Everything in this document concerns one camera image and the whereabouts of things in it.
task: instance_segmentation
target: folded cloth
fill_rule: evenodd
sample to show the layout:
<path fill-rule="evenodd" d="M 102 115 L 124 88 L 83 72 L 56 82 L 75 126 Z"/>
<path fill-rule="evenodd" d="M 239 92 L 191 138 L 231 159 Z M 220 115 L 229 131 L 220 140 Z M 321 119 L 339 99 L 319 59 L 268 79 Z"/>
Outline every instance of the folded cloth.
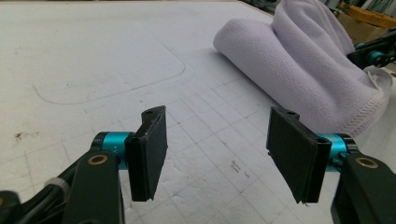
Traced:
<path fill-rule="evenodd" d="M 347 59 L 350 38 L 317 0 L 282 0 L 271 25 L 231 20 L 213 45 L 316 133 L 356 136 L 388 104 L 390 75 L 376 67 L 362 71 Z"/>

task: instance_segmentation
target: cardboard box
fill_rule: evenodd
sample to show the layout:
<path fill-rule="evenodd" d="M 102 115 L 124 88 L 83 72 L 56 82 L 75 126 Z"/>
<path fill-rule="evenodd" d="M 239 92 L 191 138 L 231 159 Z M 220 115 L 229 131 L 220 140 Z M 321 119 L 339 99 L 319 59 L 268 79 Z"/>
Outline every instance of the cardboard box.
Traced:
<path fill-rule="evenodd" d="M 353 44 L 364 43 L 384 35 L 388 29 L 370 25 L 362 21 L 356 21 L 345 13 L 338 16 L 338 20 L 346 29 Z"/>

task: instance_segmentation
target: fabric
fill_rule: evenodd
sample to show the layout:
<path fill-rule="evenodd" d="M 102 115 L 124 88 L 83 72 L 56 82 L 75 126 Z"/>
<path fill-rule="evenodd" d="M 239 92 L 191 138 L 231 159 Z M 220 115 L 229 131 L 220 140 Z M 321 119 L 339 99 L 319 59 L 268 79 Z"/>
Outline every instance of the fabric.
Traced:
<path fill-rule="evenodd" d="M 356 136 L 388 104 L 390 75 L 347 59 L 347 32 L 317 0 L 282 0 L 271 25 L 231 20 L 213 44 L 313 132 Z"/>

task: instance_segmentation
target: towel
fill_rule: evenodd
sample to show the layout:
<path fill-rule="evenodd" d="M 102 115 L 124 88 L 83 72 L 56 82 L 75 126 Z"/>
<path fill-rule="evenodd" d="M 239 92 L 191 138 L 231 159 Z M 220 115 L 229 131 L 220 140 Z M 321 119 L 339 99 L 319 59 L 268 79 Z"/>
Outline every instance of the towel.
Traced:
<path fill-rule="evenodd" d="M 391 76 L 347 59 L 347 32 L 317 0 L 282 0 L 272 24 L 228 21 L 213 45 L 315 133 L 357 136 L 387 107 Z"/>

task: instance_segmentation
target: stain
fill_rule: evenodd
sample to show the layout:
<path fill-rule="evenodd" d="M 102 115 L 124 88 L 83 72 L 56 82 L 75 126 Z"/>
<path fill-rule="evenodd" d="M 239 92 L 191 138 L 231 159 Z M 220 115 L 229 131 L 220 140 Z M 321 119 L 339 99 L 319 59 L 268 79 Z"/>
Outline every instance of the stain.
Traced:
<path fill-rule="evenodd" d="M 25 139 L 25 138 L 36 138 L 36 137 L 38 137 L 39 134 L 40 134 L 40 132 L 35 132 L 35 133 L 22 132 L 22 133 L 15 133 L 14 137 L 15 137 L 16 142 L 20 142 L 22 139 Z"/>
<path fill-rule="evenodd" d="M 236 164 L 235 161 L 233 161 L 233 163 L 231 163 L 231 167 L 232 167 L 237 173 L 239 173 L 239 171 L 241 170 L 241 168 Z"/>

